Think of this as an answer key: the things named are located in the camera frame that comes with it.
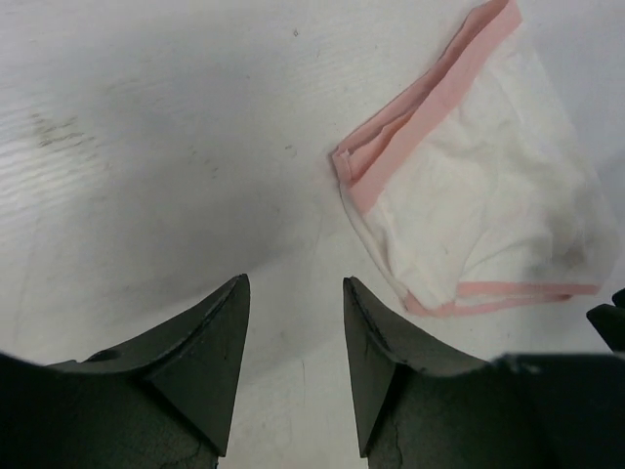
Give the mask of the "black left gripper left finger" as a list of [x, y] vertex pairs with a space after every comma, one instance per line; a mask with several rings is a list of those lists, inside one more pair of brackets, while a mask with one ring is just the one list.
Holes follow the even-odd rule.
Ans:
[[5, 468], [214, 468], [227, 451], [250, 314], [234, 277], [83, 362], [1, 358]]

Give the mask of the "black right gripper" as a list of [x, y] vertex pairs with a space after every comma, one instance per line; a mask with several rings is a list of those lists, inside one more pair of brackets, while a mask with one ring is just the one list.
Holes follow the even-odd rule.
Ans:
[[625, 351], [625, 289], [616, 292], [611, 304], [601, 304], [586, 314], [612, 352]]

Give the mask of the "white underwear with pink trim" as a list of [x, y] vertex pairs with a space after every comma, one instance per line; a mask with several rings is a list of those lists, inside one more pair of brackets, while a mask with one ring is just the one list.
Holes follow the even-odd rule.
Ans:
[[346, 211], [407, 311], [464, 316], [593, 295], [619, 251], [598, 175], [514, 1], [332, 153]]

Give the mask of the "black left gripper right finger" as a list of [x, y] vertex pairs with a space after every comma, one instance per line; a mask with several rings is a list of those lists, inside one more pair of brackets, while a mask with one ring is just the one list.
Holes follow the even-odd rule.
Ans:
[[359, 452], [372, 468], [620, 468], [624, 352], [485, 362], [343, 282]]

